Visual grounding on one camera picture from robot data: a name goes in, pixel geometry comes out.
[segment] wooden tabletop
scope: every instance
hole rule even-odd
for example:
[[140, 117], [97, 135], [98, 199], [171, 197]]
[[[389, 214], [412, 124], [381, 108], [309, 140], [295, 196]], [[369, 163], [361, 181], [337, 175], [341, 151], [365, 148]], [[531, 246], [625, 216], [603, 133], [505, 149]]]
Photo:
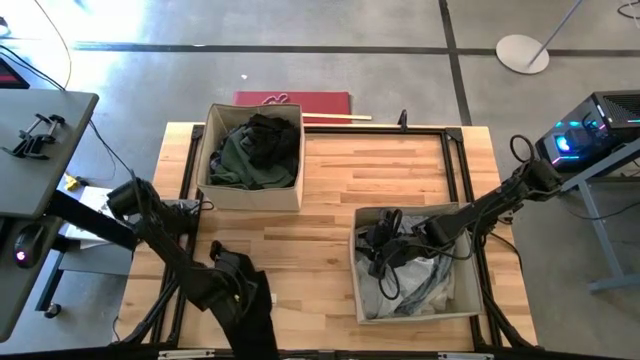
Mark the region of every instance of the wooden tabletop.
[[[180, 192], [194, 123], [169, 123], [153, 184], [161, 197]], [[476, 198], [500, 184], [489, 130], [463, 127]], [[458, 161], [451, 147], [456, 174]], [[449, 202], [439, 138], [425, 135], [307, 134], [303, 206], [299, 213], [204, 211], [195, 260], [211, 264], [209, 244], [250, 255], [267, 272], [276, 303], [272, 317], [281, 349], [472, 350], [467, 318], [421, 324], [359, 326], [347, 243], [353, 212], [363, 206]], [[456, 176], [461, 199], [462, 183]], [[191, 197], [196, 186], [192, 181]], [[511, 230], [495, 232], [512, 240]], [[485, 247], [495, 300], [520, 334], [536, 343], [518, 258], [488, 238]], [[129, 334], [158, 297], [164, 264], [146, 244], [135, 252], [116, 330]], [[167, 308], [163, 339], [173, 317]], [[488, 341], [486, 319], [481, 317]], [[187, 304], [180, 347], [228, 348], [210, 312]]]

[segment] blue led light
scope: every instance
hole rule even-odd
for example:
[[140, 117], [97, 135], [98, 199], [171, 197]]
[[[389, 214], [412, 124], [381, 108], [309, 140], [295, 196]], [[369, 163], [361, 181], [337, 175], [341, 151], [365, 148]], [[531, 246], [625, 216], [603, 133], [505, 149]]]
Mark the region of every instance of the blue led light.
[[556, 138], [556, 146], [562, 152], [571, 151], [571, 147], [567, 144], [567, 139], [564, 136], [558, 136]]

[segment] clothing pile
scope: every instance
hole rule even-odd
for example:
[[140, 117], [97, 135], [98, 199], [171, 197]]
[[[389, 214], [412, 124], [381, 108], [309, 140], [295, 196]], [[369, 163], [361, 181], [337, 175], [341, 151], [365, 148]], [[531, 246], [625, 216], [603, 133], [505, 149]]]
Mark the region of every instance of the clothing pile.
[[[413, 226], [426, 219], [426, 216], [402, 217], [394, 236], [413, 235]], [[372, 260], [367, 256], [367, 249], [372, 247], [365, 238], [370, 229], [371, 226], [363, 226], [355, 230], [358, 250], [356, 272], [366, 318], [418, 316], [444, 311], [447, 300], [453, 299], [455, 286], [452, 258], [441, 254], [431, 258], [417, 257], [393, 270], [387, 266], [384, 278], [378, 280], [369, 274]], [[455, 247], [451, 247], [447, 253], [453, 254], [454, 250]], [[398, 296], [389, 299], [382, 291]]]
[[211, 154], [212, 185], [244, 190], [291, 187], [298, 175], [300, 129], [281, 118], [253, 115]]

